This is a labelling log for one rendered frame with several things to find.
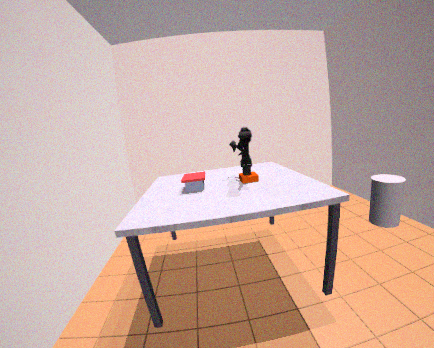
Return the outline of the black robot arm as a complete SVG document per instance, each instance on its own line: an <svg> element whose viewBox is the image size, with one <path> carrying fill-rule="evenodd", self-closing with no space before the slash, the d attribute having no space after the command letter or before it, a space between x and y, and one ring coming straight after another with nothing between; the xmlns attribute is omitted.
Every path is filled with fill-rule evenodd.
<svg viewBox="0 0 434 348"><path fill-rule="evenodd" d="M249 154L249 142L251 141L252 135L251 131L248 130L247 127L241 128L241 131L238 134L240 138L239 143L243 145L244 154L242 154L242 159L240 161L242 172L244 175L252 175L251 167L252 167L252 159ZM247 164L247 165L245 165Z"/></svg>

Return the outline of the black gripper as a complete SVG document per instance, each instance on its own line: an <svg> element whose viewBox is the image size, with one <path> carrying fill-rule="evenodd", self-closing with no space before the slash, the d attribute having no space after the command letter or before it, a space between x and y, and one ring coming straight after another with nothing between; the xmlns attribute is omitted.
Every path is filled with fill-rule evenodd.
<svg viewBox="0 0 434 348"><path fill-rule="evenodd" d="M232 140L232 141L230 142L230 144L229 144L229 145L233 148L233 152L235 152L235 150L236 150L236 148L237 148L237 149L239 149L239 150L241 151L239 155L244 154L243 145L240 145L240 143L238 143L238 145L236 145L235 143L236 143L236 142L235 142L234 140ZM238 156L239 156L239 155L238 155Z"/></svg>

